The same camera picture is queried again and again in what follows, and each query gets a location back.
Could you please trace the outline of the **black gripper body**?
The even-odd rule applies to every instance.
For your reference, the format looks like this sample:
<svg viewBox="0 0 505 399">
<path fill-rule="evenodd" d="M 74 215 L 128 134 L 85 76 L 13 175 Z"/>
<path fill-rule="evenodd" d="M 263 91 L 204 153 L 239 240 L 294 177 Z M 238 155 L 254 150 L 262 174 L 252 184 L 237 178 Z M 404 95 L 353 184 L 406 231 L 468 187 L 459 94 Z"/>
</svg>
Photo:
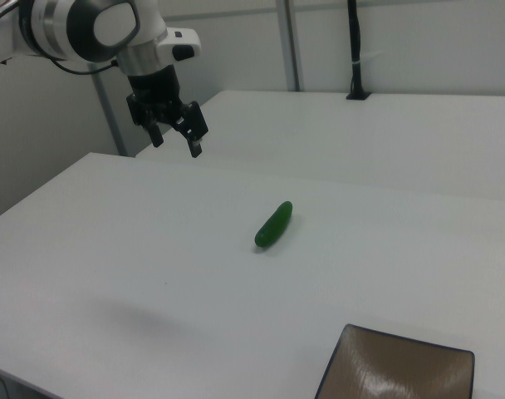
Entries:
<svg viewBox="0 0 505 399">
<path fill-rule="evenodd" d="M 189 106 L 179 97 L 180 84 L 173 65 L 145 76 L 128 76 L 132 93 L 127 104 L 135 124 L 144 124 L 150 111 L 161 123 L 181 124 Z"/>
</svg>

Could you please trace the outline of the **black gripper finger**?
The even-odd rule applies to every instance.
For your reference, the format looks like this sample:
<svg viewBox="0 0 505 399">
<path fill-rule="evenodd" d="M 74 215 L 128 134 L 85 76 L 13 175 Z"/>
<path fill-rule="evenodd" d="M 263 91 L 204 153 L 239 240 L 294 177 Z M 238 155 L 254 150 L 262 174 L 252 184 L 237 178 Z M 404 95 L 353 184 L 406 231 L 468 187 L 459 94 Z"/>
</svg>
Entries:
<svg viewBox="0 0 505 399">
<path fill-rule="evenodd" d="M 201 155 L 201 141 L 208 133 L 208 126 L 198 102 L 192 101 L 181 105 L 179 119 L 172 124 L 172 127 L 185 138 L 193 158 Z"/>
<path fill-rule="evenodd" d="M 164 143 L 164 138 L 153 108 L 139 101 L 135 94 L 130 94 L 126 101 L 133 123 L 145 130 L 154 148 L 160 147 Z"/>
</svg>

